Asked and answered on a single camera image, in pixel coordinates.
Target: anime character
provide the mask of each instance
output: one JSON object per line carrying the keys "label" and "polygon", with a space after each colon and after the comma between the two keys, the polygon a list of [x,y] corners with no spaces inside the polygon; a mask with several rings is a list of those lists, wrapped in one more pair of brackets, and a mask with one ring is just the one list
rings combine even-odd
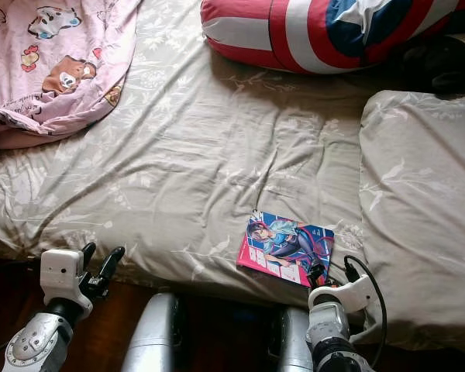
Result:
{"label": "anime character", "polygon": [[41,88],[44,92],[54,91],[56,95],[72,93],[82,80],[96,76],[96,67],[85,60],[65,56],[45,77]]}
{"label": "anime character", "polygon": [[269,226],[262,221],[251,222],[246,231],[249,237],[263,243],[266,260],[283,266],[295,263],[308,273],[313,262],[323,262],[315,253],[315,243],[303,226],[305,224],[301,222],[277,219]]}
{"label": "anime character", "polygon": [[36,18],[29,24],[28,32],[37,39],[51,39],[61,29],[76,27],[81,24],[74,8],[61,9],[42,6],[36,10]]}

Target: pillow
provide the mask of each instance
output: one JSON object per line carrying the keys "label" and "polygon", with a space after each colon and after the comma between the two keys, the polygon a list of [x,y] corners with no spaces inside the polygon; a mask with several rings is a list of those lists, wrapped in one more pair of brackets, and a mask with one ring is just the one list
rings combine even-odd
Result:
{"label": "pillow", "polygon": [[458,0],[204,0],[201,6],[203,32],[223,56],[306,74],[380,63],[424,32],[465,33],[465,1]]}
{"label": "pillow", "polygon": [[[382,91],[360,130],[363,251],[388,342],[465,351],[465,97]],[[378,336],[380,309],[360,340]]]}

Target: star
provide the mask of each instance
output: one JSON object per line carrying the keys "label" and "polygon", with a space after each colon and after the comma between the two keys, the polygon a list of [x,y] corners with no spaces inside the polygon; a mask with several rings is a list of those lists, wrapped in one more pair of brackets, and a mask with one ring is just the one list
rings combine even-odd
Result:
{"label": "star", "polygon": [[347,10],[342,12],[336,21],[353,23],[362,29],[363,44],[367,44],[374,13],[381,10],[393,0],[356,0]]}

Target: captain america pillow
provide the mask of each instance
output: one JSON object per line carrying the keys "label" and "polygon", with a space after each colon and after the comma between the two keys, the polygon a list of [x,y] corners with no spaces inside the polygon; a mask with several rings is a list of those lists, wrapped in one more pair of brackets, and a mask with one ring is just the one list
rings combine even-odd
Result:
{"label": "captain america pillow", "polygon": [[441,33],[465,14],[465,0],[204,0],[201,6],[204,34],[223,56],[305,74],[379,64],[395,47]]}

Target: magazine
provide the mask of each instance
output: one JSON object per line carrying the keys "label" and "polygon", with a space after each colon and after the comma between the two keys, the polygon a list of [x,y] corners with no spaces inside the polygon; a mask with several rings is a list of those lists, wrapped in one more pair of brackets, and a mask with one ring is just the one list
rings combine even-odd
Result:
{"label": "magazine", "polygon": [[316,285],[324,285],[333,242],[332,230],[254,211],[236,263],[306,287],[311,268],[321,264]]}

